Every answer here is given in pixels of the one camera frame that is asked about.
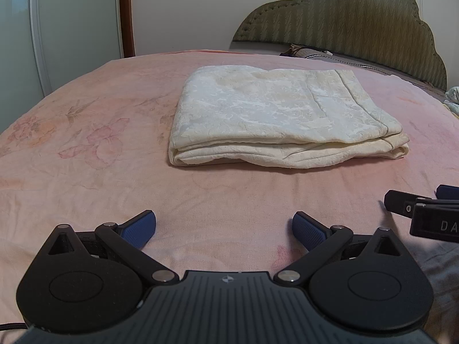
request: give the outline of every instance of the wooden door frame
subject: wooden door frame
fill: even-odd
[[[125,58],[135,57],[131,0],[119,0],[119,18],[121,25],[122,49],[125,54]]]

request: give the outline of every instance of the blue gripper pad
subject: blue gripper pad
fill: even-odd
[[[435,191],[437,199],[443,200],[459,200],[459,187],[440,185]]]
[[[156,231],[156,217],[151,210],[143,211],[136,217],[116,228],[116,232],[137,249],[143,248]]]
[[[321,244],[330,234],[329,228],[314,220],[304,212],[297,212],[293,216],[291,228],[295,238],[308,250],[312,251]]]

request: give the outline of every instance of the ribbed black surface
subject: ribbed black surface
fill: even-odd
[[[333,326],[297,288],[267,273],[190,271],[175,286],[156,287],[143,306],[111,329],[65,336],[31,329],[18,344],[353,344],[434,343],[421,332],[369,338]]]

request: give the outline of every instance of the folded blanket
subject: folded blanket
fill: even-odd
[[[397,159],[408,141],[352,71],[206,66],[185,83],[169,159],[180,166],[241,159],[313,168],[354,157]]]
[[[459,87],[453,87],[445,93],[443,104],[459,119]]]

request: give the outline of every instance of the logo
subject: logo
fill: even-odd
[[[230,275],[226,275],[225,277],[222,278],[222,281],[225,283],[231,283],[234,281],[234,278],[231,277]]]
[[[444,221],[444,220],[443,220],[443,221],[442,221],[442,227],[441,227],[440,230],[441,230],[442,232],[450,232],[450,233],[456,233],[456,234],[457,234],[457,232],[458,232],[458,223],[455,222],[455,223],[453,224],[453,226],[451,226],[451,228],[450,228],[450,225],[451,225],[451,224],[452,224],[452,223],[449,223],[448,221]]]

